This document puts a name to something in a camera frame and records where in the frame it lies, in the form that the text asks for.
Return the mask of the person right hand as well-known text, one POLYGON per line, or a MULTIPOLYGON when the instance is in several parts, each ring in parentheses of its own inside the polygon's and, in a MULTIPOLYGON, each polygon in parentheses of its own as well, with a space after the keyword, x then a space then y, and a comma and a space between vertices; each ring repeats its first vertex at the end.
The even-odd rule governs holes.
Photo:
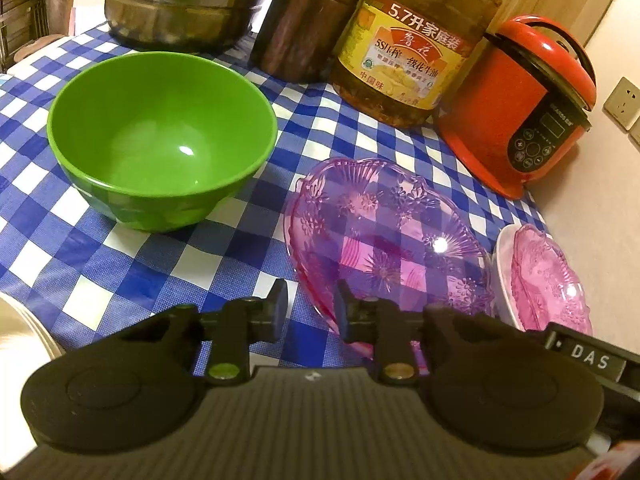
POLYGON ((623 441, 578 472, 576 480, 638 479, 640 443, 623 441))

